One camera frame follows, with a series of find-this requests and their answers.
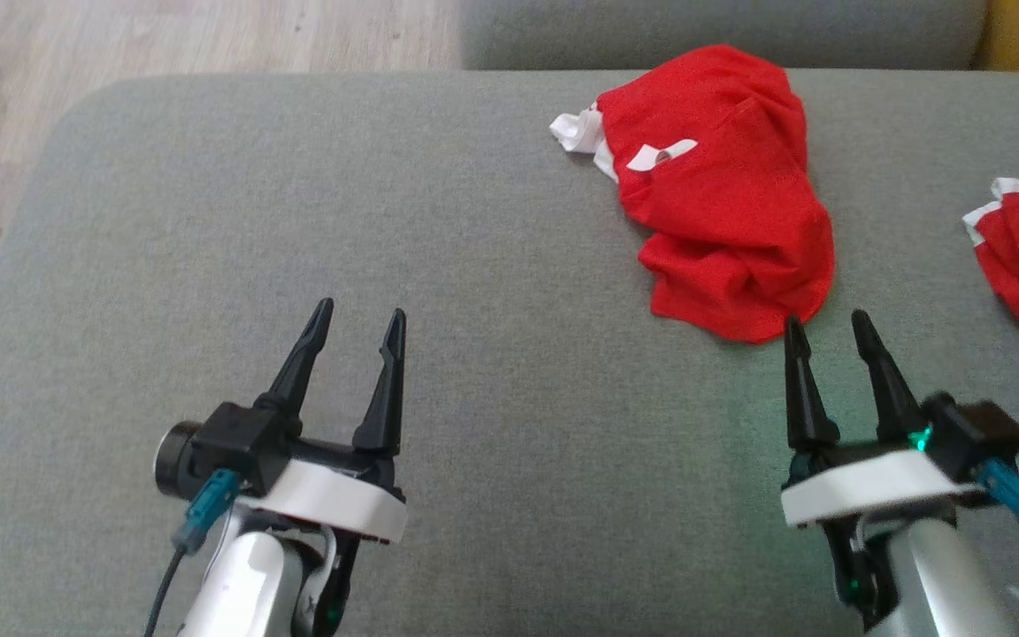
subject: gray fabric surface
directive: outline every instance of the gray fabric surface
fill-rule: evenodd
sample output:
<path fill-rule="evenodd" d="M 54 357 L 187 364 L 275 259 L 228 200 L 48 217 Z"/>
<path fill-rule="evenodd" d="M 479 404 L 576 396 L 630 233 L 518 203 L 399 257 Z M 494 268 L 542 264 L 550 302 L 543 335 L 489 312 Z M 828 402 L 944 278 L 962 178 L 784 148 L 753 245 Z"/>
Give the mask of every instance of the gray fabric surface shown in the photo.
<path fill-rule="evenodd" d="M 917 392 L 1019 419 L 1019 330 L 959 221 L 1019 176 L 1019 75 L 790 75 L 836 228 L 808 326 L 832 415 L 873 435 L 860 306 Z M 780 344 L 648 314 L 646 233 L 546 129 L 634 76 L 182 77 L 73 109 L 0 246 L 0 634 L 139 634 L 183 511 L 159 436 L 258 394 L 325 295 L 322 438 L 410 315 L 410 525 L 361 553 L 343 634 L 857 634 L 823 536 L 782 524 Z M 1019 585 L 1011 517 L 962 528 Z"/>
<path fill-rule="evenodd" d="M 728 42 L 788 67 L 963 69 L 985 0 L 466 0 L 474 69 L 651 68 Z"/>

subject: black cable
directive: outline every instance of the black cable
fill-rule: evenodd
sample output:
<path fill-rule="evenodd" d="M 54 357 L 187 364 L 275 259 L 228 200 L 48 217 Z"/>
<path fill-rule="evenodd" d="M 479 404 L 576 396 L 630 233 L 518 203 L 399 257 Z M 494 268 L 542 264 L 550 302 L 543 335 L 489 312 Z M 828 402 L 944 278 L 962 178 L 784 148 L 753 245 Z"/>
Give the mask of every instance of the black cable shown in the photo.
<path fill-rule="evenodd" d="M 159 612 L 163 608 L 163 598 L 167 596 L 167 588 L 171 587 L 171 580 L 173 580 L 175 572 L 178 570 L 178 562 L 185 554 L 186 551 L 182 547 L 175 548 L 175 553 L 171 556 L 171 564 L 167 565 L 167 570 L 163 573 L 163 579 L 159 581 L 157 598 L 152 601 L 152 612 L 149 613 L 149 625 L 144 629 L 144 637 L 152 637 L 155 633 L 155 625 L 159 621 Z"/>

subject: couch armrest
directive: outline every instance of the couch armrest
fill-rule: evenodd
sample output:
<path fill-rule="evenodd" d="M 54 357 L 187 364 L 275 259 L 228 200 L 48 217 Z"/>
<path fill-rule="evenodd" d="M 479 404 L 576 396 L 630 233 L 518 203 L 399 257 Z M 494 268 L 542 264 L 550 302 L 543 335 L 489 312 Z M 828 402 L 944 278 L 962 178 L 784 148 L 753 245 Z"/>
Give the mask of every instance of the couch armrest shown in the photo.
<path fill-rule="evenodd" d="M 651 68 L 728 42 L 788 67 L 963 69 L 985 0 L 466 0 L 474 69 Z"/>

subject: wooden floor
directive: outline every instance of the wooden floor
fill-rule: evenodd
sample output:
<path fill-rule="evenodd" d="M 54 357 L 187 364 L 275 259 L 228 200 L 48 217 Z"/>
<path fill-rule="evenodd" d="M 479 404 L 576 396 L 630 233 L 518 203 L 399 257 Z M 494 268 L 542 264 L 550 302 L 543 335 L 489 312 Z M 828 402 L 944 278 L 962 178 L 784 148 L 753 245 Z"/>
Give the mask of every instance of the wooden floor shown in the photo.
<path fill-rule="evenodd" d="M 464 0 L 0 0 L 0 230 L 51 126 L 126 77 L 458 68 Z"/>

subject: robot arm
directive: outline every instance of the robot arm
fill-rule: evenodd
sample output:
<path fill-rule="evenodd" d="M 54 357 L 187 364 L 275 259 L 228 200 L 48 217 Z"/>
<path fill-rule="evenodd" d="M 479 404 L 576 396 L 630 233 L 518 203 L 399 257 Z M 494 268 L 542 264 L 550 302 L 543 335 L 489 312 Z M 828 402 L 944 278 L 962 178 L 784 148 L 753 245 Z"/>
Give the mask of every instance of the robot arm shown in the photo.
<path fill-rule="evenodd" d="M 380 348 L 384 367 L 351 445 L 301 438 L 301 404 L 331 319 L 332 300 L 324 299 L 270 391 L 252 407 L 224 403 L 206 423 L 175 425 L 159 444 L 155 477 L 165 495 L 198 508 L 211 476 L 226 471 L 242 481 L 182 637 L 334 634 L 360 541 L 389 544 L 404 537 L 407 505 L 393 459 L 407 316 L 401 310 L 392 315 Z M 324 536 L 324 552 L 278 535 L 290 531 Z M 148 634 L 153 628 L 150 621 Z"/>
<path fill-rule="evenodd" d="M 959 406 L 938 393 L 919 405 L 867 314 L 852 322 L 878 412 L 876 439 L 854 444 L 841 443 L 824 412 L 804 327 L 796 318 L 786 325 L 786 523 L 820 526 L 837 596 L 860 614 L 865 634 L 1014 634 L 956 511 L 994 506 L 996 495 L 1019 518 L 1019 425 L 991 403 Z M 1011 491 L 989 472 L 1004 472 Z"/>

